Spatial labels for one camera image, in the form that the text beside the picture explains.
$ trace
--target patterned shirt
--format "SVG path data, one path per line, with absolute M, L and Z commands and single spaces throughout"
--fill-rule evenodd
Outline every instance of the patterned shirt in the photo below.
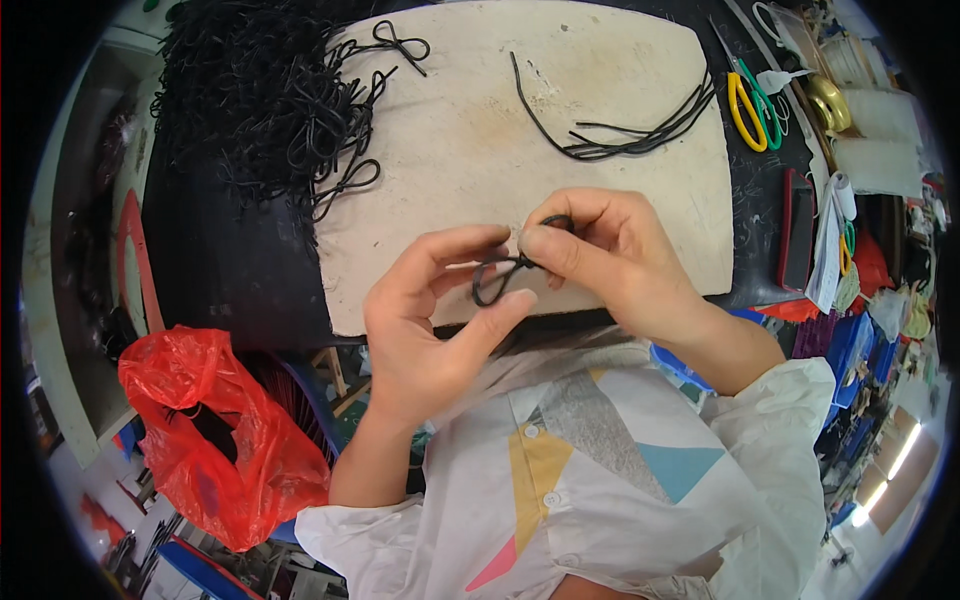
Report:
M 794 360 L 698 415 L 606 330 L 500 356 L 437 427 L 426 494 L 300 512 L 350 597 L 550 597 L 566 573 L 648 598 L 795 600 L 825 514 L 812 446 L 833 374 Z

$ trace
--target hand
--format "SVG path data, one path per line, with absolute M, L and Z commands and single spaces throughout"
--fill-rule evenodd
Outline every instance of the hand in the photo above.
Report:
M 573 218 L 578 238 L 538 225 Z M 642 194 L 597 188 L 554 192 L 527 218 L 519 247 L 554 276 L 589 288 L 627 331 L 658 343 L 683 342 L 707 304 L 690 283 L 657 212 Z
M 505 252 L 510 229 L 477 225 L 426 233 L 396 260 L 364 301 L 372 397 L 368 414 L 413 429 L 450 407 L 487 357 L 537 302 L 530 290 L 506 294 L 481 309 L 451 340 L 433 335 L 437 299 L 471 281 L 473 266 Z

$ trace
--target fluorescent light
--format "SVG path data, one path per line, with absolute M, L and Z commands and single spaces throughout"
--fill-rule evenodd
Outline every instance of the fluorescent light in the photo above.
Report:
M 883 493 L 887 491 L 887 486 L 889 485 L 890 484 L 884 481 L 876 487 L 876 492 L 874 492 L 874 495 L 870 496 L 870 499 L 867 500 L 867 504 L 865 506 L 856 507 L 852 516 L 853 527 L 859 527 L 867 522 L 867 518 L 870 517 L 870 511 L 874 508 L 875 504 L 878 502 Z
M 913 447 L 913 444 L 917 442 L 917 438 L 920 437 L 921 429 L 923 428 L 919 423 L 913 426 L 913 429 L 910 431 L 910 436 L 906 439 L 906 444 L 903 445 L 903 450 L 900 451 L 900 456 L 894 461 L 894 465 L 890 467 L 890 474 L 887 475 L 887 479 L 892 480 L 897 476 L 897 471 L 903 466 L 903 461 L 906 460 L 906 455 L 910 453 L 910 448 Z

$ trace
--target person's right hand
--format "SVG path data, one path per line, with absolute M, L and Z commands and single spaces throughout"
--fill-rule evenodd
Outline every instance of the person's right hand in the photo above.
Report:
M 538 225 L 569 215 L 577 237 Z M 599 188 L 558 190 L 527 218 L 519 247 L 554 274 L 591 290 L 637 337 L 683 343 L 707 302 L 690 283 L 657 212 L 642 194 Z

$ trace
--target shirt sleeve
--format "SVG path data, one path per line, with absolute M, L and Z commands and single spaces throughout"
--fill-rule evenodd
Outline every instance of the shirt sleeve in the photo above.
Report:
M 307 554 L 347 579 L 351 598 L 402 598 L 422 508 L 419 494 L 375 509 L 309 507 L 294 533 Z
M 824 358 L 791 360 L 734 397 L 707 399 L 700 414 L 777 519 L 780 531 L 768 541 L 785 552 L 764 553 L 764 562 L 778 563 L 767 565 L 770 572 L 790 578 L 798 594 L 813 573 L 827 524 L 813 444 L 833 388 Z

